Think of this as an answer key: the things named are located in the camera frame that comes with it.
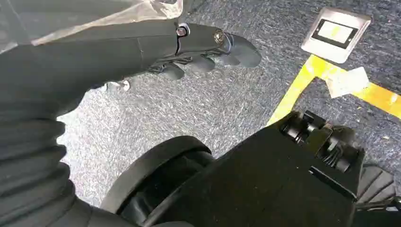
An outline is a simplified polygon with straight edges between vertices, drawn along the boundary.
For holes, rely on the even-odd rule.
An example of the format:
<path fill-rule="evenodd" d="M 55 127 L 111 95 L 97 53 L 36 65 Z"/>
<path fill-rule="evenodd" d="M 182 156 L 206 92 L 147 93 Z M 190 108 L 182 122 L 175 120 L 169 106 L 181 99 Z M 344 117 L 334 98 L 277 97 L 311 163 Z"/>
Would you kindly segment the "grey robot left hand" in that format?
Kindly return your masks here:
<path fill-rule="evenodd" d="M 43 44 L 17 45 L 0 55 L 0 119 L 54 119 L 106 82 L 144 72 L 180 79 L 179 65 L 210 71 L 219 57 L 247 68 L 262 58 L 241 36 L 174 19 L 96 26 Z"/>

